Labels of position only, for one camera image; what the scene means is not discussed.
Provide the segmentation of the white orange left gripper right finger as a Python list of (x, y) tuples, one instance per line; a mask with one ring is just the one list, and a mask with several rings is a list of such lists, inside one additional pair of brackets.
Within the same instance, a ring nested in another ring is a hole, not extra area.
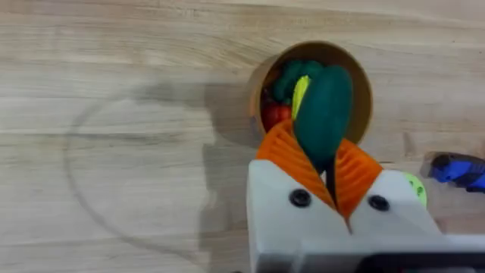
[(386, 170), (343, 140), (334, 167), (336, 202), (355, 236), (440, 236), (436, 222), (401, 171)]

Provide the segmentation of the white orange left gripper left finger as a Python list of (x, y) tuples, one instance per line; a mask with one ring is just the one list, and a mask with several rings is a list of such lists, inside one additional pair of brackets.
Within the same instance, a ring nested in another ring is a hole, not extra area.
[(296, 141), (293, 123), (274, 125), (247, 177), (253, 272), (319, 272), (349, 230), (321, 177)]

